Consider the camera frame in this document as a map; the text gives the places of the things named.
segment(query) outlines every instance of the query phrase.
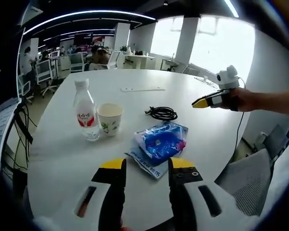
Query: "bottle cap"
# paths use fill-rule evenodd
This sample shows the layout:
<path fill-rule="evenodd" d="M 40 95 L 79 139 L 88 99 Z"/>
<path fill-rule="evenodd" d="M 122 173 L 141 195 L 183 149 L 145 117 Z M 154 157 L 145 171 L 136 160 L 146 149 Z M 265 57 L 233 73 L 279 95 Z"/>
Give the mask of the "bottle cap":
<path fill-rule="evenodd" d="M 76 88 L 87 88 L 89 86 L 89 79 L 75 80 Z"/>

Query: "white camera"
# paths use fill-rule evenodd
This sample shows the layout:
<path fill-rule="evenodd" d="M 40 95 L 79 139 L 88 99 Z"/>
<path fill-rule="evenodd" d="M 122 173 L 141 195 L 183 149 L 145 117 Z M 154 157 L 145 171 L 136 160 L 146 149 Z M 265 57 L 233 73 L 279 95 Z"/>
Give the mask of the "white camera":
<path fill-rule="evenodd" d="M 216 82 L 220 89 L 233 89 L 239 87 L 239 77 L 234 66 L 227 67 L 226 71 L 216 74 Z"/>

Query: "gray mesh chair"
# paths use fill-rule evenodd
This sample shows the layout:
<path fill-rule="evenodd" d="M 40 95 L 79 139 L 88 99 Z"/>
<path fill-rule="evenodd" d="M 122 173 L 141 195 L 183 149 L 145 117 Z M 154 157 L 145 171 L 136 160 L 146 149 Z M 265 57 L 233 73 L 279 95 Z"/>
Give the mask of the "gray mesh chair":
<path fill-rule="evenodd" d="M 83 61 L 82 53 L 70 54 L 71 73 L 85 71 L 85 64 Z"/>
<path fill-rule="evenodd" d="M 36 72 L 37 72 L 37 84 L 43 85 L 46 84 L 46 88 L 41 91 L 41 95 L 44 98 L 45 93 L 50 90 L 54 93 L 54 89 L 57 86 L 51 86 L 53 77 L 54 77 L 54 69 L 51 67 L 50 60 L 45 60 L 36 64 Z"/>
<path fill-rule="evenodd" d="M 270 157 L 265 149 L 229 164 L 216 180 L 233 195 L 236 205 L 247 216 L 260 215 L 271 180 Z"/>

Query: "human hand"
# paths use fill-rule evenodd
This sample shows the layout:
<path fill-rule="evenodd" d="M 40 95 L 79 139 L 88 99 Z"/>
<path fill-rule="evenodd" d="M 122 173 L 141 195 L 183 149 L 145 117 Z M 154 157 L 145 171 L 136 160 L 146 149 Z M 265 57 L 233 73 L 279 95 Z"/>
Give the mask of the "human hand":
<path fill-rule="evenodd" d="M 230 91 L 231 98 L 238 97 L 239 105 L 238 111 L 240 112 L 251 112 L 257 108 L 257 99 L 255 93 L 250 92 L 247 89 L 236 88 Z M 222 103 L 221 108 L 229 109 L 229 106 L 225 103 Z"/>

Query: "office chair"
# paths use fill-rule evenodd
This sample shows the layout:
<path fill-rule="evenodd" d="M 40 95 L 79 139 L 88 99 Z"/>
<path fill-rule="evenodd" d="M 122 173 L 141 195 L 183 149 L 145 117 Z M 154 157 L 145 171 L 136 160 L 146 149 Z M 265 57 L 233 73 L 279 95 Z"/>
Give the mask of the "office chair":
<path fill-rule="evenodd" d="M 260 215 L 271 181 L 270 157 L 266 149 L 230 163 L 215 181 L 231 194 L 247 216 Z"/>
<path fill-rule="evenodd" d="M 85 64 L 81 52 L 76 54 L 70 54 L 69 58 L 71 61 L 71 73 L 85 70 Z"/>
<path fill-rule="evenodd" d="M 27 96 L 26 95 L 30 92 L 31 83 L 28 81 L 25 83 L 24 74 L 20 74 L 17 78 L 18 84 L 18 95 L 25 97 L 26 101 L 32 104 L 31 99 L 33 99 L 33 95 Z"/>
<path fill-rule="evenodd" d="M 41 95 L 44 98 L 45 93 L 50 90 L 54 93 L 54 88 L 57 86 L 51 86 L 54 77 L 54 69 L 51 67 L 51 61 L 45 60 L 36 64 L 37 72 L 37 84 L 46 83 L 46 88 L 41 91 Z"/>
<path fill-rule="evenodd" d="M 107 64 L 99 64 L 102 67 L 105 67 L 106 69 L 118 69 L 117 61 L 118 57 L 120 56 L 120 51 L 113 51 L 110 55 L 110 58 L 108 60 Z"/>

